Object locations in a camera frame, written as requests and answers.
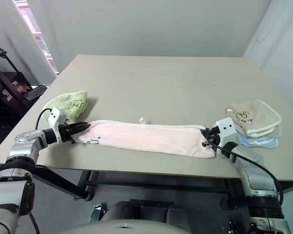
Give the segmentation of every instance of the towel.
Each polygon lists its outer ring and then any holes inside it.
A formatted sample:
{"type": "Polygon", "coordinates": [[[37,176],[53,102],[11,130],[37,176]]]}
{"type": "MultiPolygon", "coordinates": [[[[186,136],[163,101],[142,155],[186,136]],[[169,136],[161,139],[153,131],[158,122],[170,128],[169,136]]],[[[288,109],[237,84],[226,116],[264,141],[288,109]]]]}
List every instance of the towel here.
{"type": "MultiPolygon", "coordinates": [[[[61,94],[51,101],[49,101],[43,109],[56,107],[67,113],[67,119],[71,122],[75,122],[76,118],[85,111],[88,105],[87,92],[77,91],[70,94],[61,94]]],[[[48,119],[50,112],[43,114],[45,119],[48,119]]]]}
{"type": "Polygon", "coordinates": [[[264,147],[264,148],[276,148],[279,144],[277,138],[274,137],[261,137],[257,139],[248,138],[241,133],[237,132],[237,135],[240,139],[242,145],[246,147],[264,147]]]}
{"type": "Polygon", "coordinates": [[[227,117],[234,121],[236,129],[247,137],[262,137],[280,134],[281,116],[269,105],[260,100],[230,103],[226,109],[227,117]]]}
{"type": "Polygon", "coordinates": [[[133,124],[109,120],[90,122],[90,127],[72,136],[76,142],[129,150],[159,152],[197,158],[214,157],[205,141],[202,126],[133,124]]]}

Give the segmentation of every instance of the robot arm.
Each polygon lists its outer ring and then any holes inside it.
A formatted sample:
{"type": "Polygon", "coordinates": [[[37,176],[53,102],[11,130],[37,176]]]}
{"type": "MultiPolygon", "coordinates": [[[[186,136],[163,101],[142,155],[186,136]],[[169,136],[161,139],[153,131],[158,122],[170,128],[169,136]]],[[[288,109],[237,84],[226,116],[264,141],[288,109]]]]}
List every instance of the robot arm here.
{"type": "Polygon", "coordinates": [[[48,119],[50,129],[34,130],[18,135],[10,156],[0,170],[0,234],[13,234],[20,216],[28,214],[34,203],[33,171],[39,151],[48,144],[72,140],[71,136],[90,124],[67,125],[66,114],[53,108],[48,119]]]}
{"type": "Polygon", "coordinates": [[[273,175],[263,170],[264,160],[259,153],[237,143],[232,119],[222,119],[216,122],[214,128],[201,131],[207,139],[203,146],[212,145],[219,155],[229,159],[241,176],[250,212],[250,232],[290,234],[281,209],[283,196],[279,201],[273,175]]]}

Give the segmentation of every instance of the white table top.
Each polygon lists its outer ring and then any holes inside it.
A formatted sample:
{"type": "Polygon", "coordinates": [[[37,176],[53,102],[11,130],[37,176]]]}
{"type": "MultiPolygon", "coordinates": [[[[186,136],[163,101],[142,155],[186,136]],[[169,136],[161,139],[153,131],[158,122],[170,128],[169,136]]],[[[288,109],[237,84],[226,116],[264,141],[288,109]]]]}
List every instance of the white table top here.
{"type": "MultiPolygon", "coordinates": [[[[276,149],[254,148],[280,180],[293,180],[293,110],[247,58],[126,57],[78,55],[56,78],[0,145],[4,163],[14,137],[35,127],[53,97],[88,92],[89,105],[78,121],[109,119],[153,124],[212,127],[230,102],[260,99],[282,117],[276,149]]],[[[39,128],[48,124],[41,120],[39,128]]],[[[38,164],[50,168],[237,178],[227,158],[198,159],[161,153],[66,142],[40,152],[38,164]]]]}

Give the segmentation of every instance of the gray carpet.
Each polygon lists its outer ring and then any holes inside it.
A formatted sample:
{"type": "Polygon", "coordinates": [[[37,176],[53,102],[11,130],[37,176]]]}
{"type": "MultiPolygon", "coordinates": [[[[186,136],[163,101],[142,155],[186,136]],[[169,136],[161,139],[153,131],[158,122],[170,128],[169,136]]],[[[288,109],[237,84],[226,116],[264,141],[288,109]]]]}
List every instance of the gray carpet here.
{"type": "MultiPolygon", "coordinates": [[[[77,183],[81,171],[54,170],[61,176],[77,183]]],[[[128,179],[128,174],[105,173],[100,179],[117,178],[119,181],[128,179]]],[[[152,182],[156,180],[155,175],[131,175],[131,180],[152,182]]],[[[63,192],[60,192],[48,185],[35,180],[35,205],[33,215],[40,228],[41,234],[52,234],[70,227],[89,222],[93,205],[106,203],[111,207],[118,201],[129,199],[147,199],[159,201],[171,201],[184,207],[187,211],[192,232],[194,234],[227,234],[228,220],[232,217],[247,219],[247,209],[224,211],[220,208],[219,202],[227,198],[225,194],[154,190],[138,187],[107,186],[100,185],[96,188],[95,197],[90,202],[83,200],[75,201],[63,192]]],[[[165,179],[165,183],[171,183],[171,177],[165,179]]],[[[193,185],[197,183],[189,178],[178,177],[173,183],[193,185]]],[[[214,186],[210,179],[201,179],[196,186],[214,186]]],[[[164,220],[164,208],[142,207],[142,218],[156,221],[164,220]]],[[[35,233],[33,225],[28,216],[19,220],[17,234],[35,233]]]]}

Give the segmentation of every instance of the white wall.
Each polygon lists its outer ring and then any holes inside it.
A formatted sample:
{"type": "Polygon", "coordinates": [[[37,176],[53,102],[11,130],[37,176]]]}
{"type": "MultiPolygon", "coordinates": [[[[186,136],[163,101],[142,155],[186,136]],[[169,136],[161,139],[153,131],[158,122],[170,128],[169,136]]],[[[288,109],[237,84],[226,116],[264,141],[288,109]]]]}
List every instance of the white wall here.
{"type": "Polygon", "coordinates": [[[293,107],[293,0],[272,1],[245,55],[293,107]]]}
{"type": "Polygon", "coordinates": [[[59,71],[77,54],[243,55],[268,0],[28,0],[59,71]]]}
{"type": "MultiPolygon", "coordinates": [[[[56,78],[13,0],[0,0],[0,46],[31,84],[50,84],[56,78]]],[[[0,69],[14,72],[3,58],[0,69]]]]}

